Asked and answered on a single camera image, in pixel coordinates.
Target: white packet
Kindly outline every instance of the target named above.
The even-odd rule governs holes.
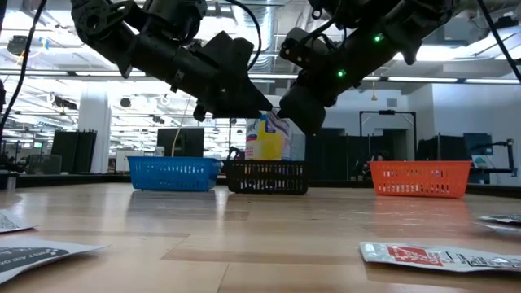
[[[521,225],[521,215],[494,215],[494,216],[480,216],[483,221],[497,221],[506,224]]]
[[[0,240],[0,284],[19,273],[73,254],[93,251],[106,246],[61,243],[35,238]]]
[[[32,229],[34,227],[36,226],[26,223],[9,211],[0,210],[0,234]]]
[[[360,243],[360,249],[366,262],[460,273],[485,270],[521,272],[521,256],[504,256],[457,247],[430,247],[408,243]]]
[[[521,234],[521,227],[519,226],[505,226],[505,225],[490,225],[484,223],[476,223],[477,225],[487,227],[501,234]]]

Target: fluorescent light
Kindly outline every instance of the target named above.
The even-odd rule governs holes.
[[[25,72],[27,75],[38,75],[38,76],[62,76],[67,75],[66,72],[62,71],[49,71],[49,70],[28,70]]]
[[[18,69],[4,69],[0,70],[0,75],[19,75]],[[27,76],[67,76],[65,71],[51,71],[51,70],[28,70],[25,72]]]
[[[389,77],[389,81],[402,82],[456,82],[457,78],[443,78],[443,77]]]
[[[256,79],[252,79],[252,82],[253,83],[275,83],[274,80],[256,80]]]
[[[119,72],[76,72],[80,77],[119,77]]]
[[[112,113],[113,116],[118,116],[118,117],[151,117],[151,115],[155,115],[155,114],[140,114],[140,113],[135,113],[135,114],[129,114],[129,113],[119,113],[119,112],[116,112],[116,113]]]
[[[145,72],[131,72],[130,76],[131,77],[146,77],[147,74]]]
[[[33,142],[32,139],[6,139],[7,142]]]
[[[492,85],[519,85],[521,84],[518,80],[507,80],[507,79],[486,79],[486,78],[469,78],[465,80],[465,83],[474,84],[492,84]]]
[[[296,79],[296,74],[266,74],[266,73],[250,73],[250,78],[268,78],[268,79]]]
[[[417,61],[449,61],[458,53],[457,48],[447,46],[421,46],[416,54]],[[401,53],[393,57],[394,60],[403,60]]]
[[[379,81],[380,77],[364,77],[363,81]]]
[[[21,112],[18,112],[18,111],[14,111],[11,113],[13,116],[63,116],[61,113],[58,113],[58,112],[24,112],[24,111],[21,111]],[[75,112],[75,113],[69,113],[69,112],[65,112],[65,116],[78,116],[79,113],[78,112]]]

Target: red label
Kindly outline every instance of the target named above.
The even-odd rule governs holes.
[[[248,157],[253,157],[253,147],[251,147],[251,146],[246,147],[246,155]]]
[[[437,253],[427,253],[422,248],[387,247],[387,250],[398,262],[443,266]]]

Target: blue plastic basket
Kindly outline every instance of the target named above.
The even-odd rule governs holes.
[[[206,191],[221,161],[211,158],[130,156],[132,186],[139,190]]]

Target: basket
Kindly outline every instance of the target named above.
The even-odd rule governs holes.
[[[377,195],[461,198],[471,161],[370,162]]]
[[[139,190],[207,191],[221,162],[211,158],[129,156],[132,186]]]
[[[309,173],[304,161],[228,160],[228,188],[235,193],[304,195]]]

